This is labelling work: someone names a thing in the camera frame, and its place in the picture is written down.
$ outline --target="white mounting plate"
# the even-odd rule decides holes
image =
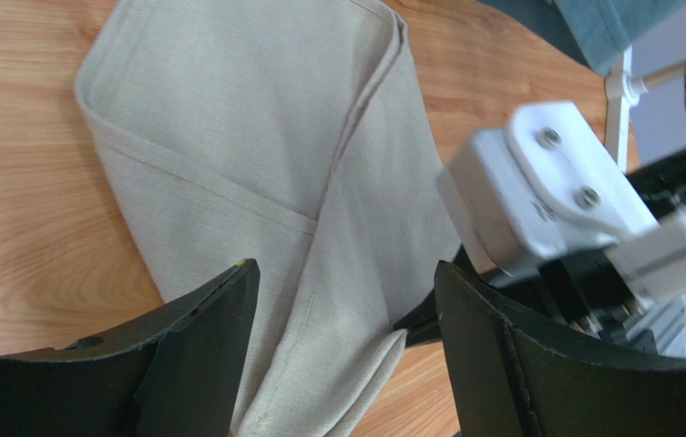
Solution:
[[[554,148],[538,142],[552,128],[560,136]],[[507,130],[507,145],[537,196],[562,219],[625,239],[657,225],[596,134],[571,102],[521,107]],[[583,187],[600,198],[594,208],[577,202]]]

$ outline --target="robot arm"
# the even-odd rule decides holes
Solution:
[[[577,330],[686,293],[686,150],[624,176],[571,103],[531,105],[469,138],[438,188],[476,273]]]

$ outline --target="folded cloth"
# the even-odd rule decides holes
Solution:
[[[76,90],[165,301],[261,266],[236,435],[350,433],[401,357],[392,324],[459,245],[402,19],[376,0],[121,0]]]
[[[512,16],[600,75],[637,38],[686,5],[686,0],[479,1]]]

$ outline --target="cloth fold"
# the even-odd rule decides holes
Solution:
[[[350,433],[459,246],[404,21],[376,0],[121,0],[76,91],[165,301],[260,264],[236,435]]]

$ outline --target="wood grain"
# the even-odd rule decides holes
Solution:
[[[527,102],[573,100],[603,136],[601,78],[523,26],[472,0],[386,3],[410,25],[444,160]],[[73,98],[77,68],[114,4],[0,0],[0,353],[63,347],[160,304]],[[457,429],[436,344],[405,353],[354,435]]]

